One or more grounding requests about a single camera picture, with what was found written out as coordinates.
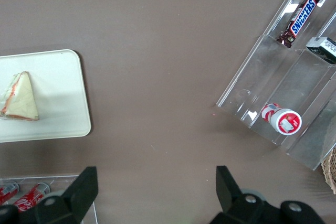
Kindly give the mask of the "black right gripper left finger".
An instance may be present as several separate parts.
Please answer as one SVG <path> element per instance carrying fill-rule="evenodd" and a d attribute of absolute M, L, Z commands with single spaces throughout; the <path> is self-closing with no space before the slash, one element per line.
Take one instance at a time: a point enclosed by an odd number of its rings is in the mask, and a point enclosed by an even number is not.
<path fill-rule="evenodd" d="M 24 212 L 14 205 L 1 206 L 1 223 L 81 223 L 97 195 L 97 168 L 89 166 L 60 196 L 45 198 Z"/>

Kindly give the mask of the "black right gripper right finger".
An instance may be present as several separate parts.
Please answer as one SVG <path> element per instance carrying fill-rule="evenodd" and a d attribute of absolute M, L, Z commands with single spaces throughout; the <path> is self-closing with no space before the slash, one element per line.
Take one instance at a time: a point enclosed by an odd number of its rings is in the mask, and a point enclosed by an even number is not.
<path fill-rule="evenodd" d="M 279 208 L 253 193 L 243 193 L 227 166 L 216 167 L 216 193 L 222 211 L 211 223 L 324 223 L 309 205 L 287 200 Z"/>

